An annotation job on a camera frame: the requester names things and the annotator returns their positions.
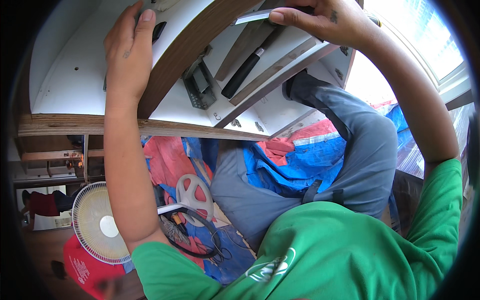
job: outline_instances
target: white fan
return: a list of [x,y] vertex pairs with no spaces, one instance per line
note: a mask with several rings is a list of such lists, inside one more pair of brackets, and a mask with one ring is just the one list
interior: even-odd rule
[[78,240],[96,259],[107,264],[123,264],[132,259],[113,220],[105,181],[89,184],[78,193],[72,220]]

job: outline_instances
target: chisel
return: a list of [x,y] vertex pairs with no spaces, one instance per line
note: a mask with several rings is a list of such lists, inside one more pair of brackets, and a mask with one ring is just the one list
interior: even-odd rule
[[233,74],[227,85],[222,90],[222,95],[231,99],[237,92],[240,85],[247,78],[250,71],[252,71],[255,64],[265,51],[273,44],[276,38],[284,31],[286,26],[277,25],[273,32],[265,39],[265,41],[258,47],[240,66],[240,68]]

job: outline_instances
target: hand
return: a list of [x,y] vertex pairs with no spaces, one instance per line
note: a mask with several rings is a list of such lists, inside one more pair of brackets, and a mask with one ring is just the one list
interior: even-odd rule
[[314,15],[293,8],[272,10],[270,20],[281,25],[298,27],[313,36],[340,46],[362,51],[380,34],[355,0],[286,0],[285,5],[312,6]]
[[127,7],[103,41],[107,60],[107,107],[137,108],[152,70],[155,13],[145,10],[135,28],[138,1]]

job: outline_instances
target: black cable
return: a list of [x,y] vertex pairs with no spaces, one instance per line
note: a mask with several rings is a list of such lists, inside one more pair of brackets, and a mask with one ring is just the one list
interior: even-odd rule
[[168,241],[170,242],[170,244],[173,245],[173,247],[179,249],[179,250],[182,250],[183,252],[185,252],[186,254],[188,255],[191,255],[193,257],[198,257],[198,258],[203,258],[203,259],[208,259],[208,258],[212,258],[214,257],[215,255],[218,254],[218,250],[217,249],[220,249],[221,247],[221,243],[220,243],[220,237],[218,236],[218,234],[215,234],[217,232],[217,229],[215,227],[213,227],[210,222],[208,222],[207,220],[205,220],[201,215],[199,215],[197,212],[191,210],[191,209],[188,209],[186,207],[181,207],[181,208],[178,208],[178,209],[174,209],[172,211],[169,211],[169,213],[184,213],[184,214],[188,214],[189,216],[191,216],[192,218],[195,218],[197,219],[198,221],[200,221],[203,225],[205,225],[205,227],[208,229],[208,231],[210,231],[210,233],[212,234],[212,239],[213,239],[213,244],[215,245],[215,248],[212,249],[209,253],[206,253],[206,254],[199,254],[199,253],[195,253],[195,252],[192,252],[190,250],[187,250],[185,248],[183,248],[182,246],[178,245],[175,241],[171,240],[169,237],[167,237]]

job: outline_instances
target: leg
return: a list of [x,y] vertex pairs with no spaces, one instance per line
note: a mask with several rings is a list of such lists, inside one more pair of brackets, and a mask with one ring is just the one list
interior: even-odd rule
[[392,121],[353,95],[306,72],[292,80],[290,99],[324,113],[347,141],[342,169],[314,201],[331,201],[333,191],[343,190],[346,208],[380,218],[396,168],[397,134]]
[[238,141],[220,141],[210,192],[255,252],[270,224],[282,213],[301,204],[300,198],[285,198],[249,184],[243,148]]

